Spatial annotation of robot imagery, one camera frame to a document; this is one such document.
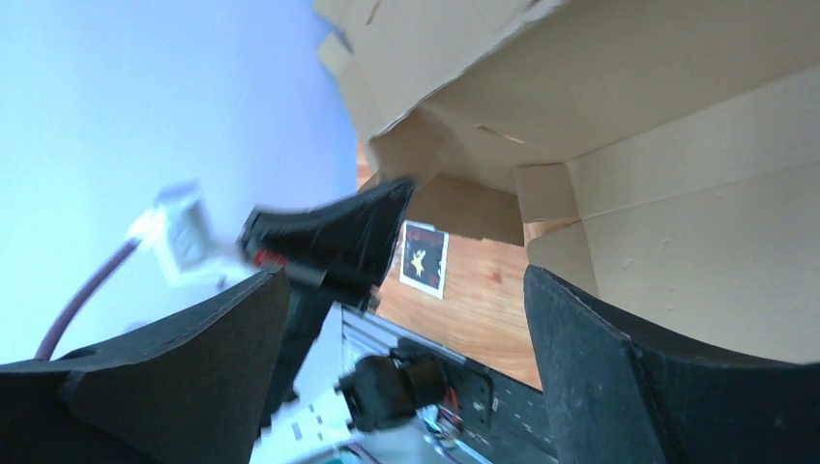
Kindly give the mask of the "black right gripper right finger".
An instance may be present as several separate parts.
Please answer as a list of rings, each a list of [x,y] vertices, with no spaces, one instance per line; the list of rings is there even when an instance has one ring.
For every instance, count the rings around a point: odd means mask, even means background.
[[[676,333],[529,266],[524,303],[562,463],[815,463],[819,367]]]

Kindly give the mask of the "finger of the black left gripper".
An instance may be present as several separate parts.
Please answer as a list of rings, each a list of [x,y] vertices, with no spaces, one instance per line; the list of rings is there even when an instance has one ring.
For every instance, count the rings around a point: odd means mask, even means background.
[[[403,177],[309,211],[256,207],[238,248],[251,265],[285,272],[294,293],[368,311],[388,273],[415,189],[415,181]]]

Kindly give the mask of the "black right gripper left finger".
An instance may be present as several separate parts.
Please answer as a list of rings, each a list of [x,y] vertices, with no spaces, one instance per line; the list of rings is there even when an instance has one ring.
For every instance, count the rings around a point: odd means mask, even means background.
[[[1,368],[5,463],[246,463],[288,312],[284,273],[56,361]]]

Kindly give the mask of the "brown cardboard box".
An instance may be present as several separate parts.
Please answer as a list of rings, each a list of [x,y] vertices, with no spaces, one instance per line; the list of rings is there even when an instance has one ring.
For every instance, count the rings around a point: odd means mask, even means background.
[[[316,1],[410,220],[693,338],[819,358],[815,1]]]

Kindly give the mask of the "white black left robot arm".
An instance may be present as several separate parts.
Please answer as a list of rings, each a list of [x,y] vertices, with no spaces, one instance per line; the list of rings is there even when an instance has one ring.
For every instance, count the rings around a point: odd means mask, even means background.
[[[272,427],[280,407],[296,399],[294,382],[335,303],[367,312],[394,256],[396,240],[416,183],[402,177],[302,212],[261,207],[249,214],[238,246],[249,263],[286,274],[290,292],[282,342],[258,426]],[[439,362],[420,363],[429,383],[416,384],[412,367],[389,356],[367,356],[341,377],[334,395],[348,408],[348,431],[398,428],[418,410],[443,399]]]

